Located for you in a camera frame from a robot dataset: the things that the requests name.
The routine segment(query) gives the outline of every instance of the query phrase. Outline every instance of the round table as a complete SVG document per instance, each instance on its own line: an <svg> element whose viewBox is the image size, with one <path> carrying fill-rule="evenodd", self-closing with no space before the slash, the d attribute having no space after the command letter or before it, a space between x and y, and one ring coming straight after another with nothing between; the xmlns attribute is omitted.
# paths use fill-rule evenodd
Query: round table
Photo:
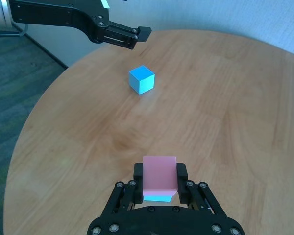
<svg viewBox="0 0 294 235"><path fill-rule="evenodd" d="M139 96L129 70L145 64ZM294 55L251 39L154 32L68 68L12 156L5 235L85 235L144 155L173 155L251 235L294 234ZM171 204L177 204L175 197Z"/></svg>

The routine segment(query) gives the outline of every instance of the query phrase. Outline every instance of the screw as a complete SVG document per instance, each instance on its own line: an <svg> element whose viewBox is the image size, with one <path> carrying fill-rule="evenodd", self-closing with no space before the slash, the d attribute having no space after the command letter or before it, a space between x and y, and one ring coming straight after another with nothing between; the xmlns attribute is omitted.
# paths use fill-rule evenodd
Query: screw
<svg viewBox="0 0 294 235"><path fill-rule="evenodd" d="M179 207L173 207L173 211L174 212L180 212L180 208Z"/></svg>
<svg viewBox="0 0 294 235"><path fill-rule="evenodd" d="M216 233L221 233L221 228L219 225L214 224L213 226L211 226L212 231L216 232Z"/></svg>
<svg viewBox="0 0 294 235"><path fill-rule="evenodd" d="M205 187L207 187L207 185L205 184L205 183L200 183L200 185L199 186L201 186L202 188L205 188Z"/></svg>
<svg viewBox="0 0 294 235"><path fill-rule="evenodd" d="M113 224L109 228L109 231L113 233L116 232L117 230L119 230L119 226L117 224Z"/></svg>
<svg viewBox="0 0 294 235"><path fill-rule="evenodd" d="M231 232L231 234L233 234L233 235L240 235L240 234L241 234L240 231L238 231L236 228L231 228L231 229L230 229L230 232Z"/></svg>
<svg viewBox="0 0 294 235"><path fill-rule="evenodd" d="M149 212L154 212L155 210L156 210L155 207L148 207Z"/></svg>
<svg viewBox="0 0 294 235"><path fill-rule="evenodd" d="M101 228L95 227L92 229L92 235L98 235L101 233Z"/></svg>

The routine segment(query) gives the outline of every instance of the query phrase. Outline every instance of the carpet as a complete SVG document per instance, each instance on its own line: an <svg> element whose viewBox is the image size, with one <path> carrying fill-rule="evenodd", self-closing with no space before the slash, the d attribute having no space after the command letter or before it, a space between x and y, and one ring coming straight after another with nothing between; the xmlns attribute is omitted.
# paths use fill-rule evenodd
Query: carpet
<svg viewBox="0 0 294 235"><path fill-rule="evenodd" d="M0 235L5 182L15 142L38 99L63 71L28 38L0 38Z"/></svg>

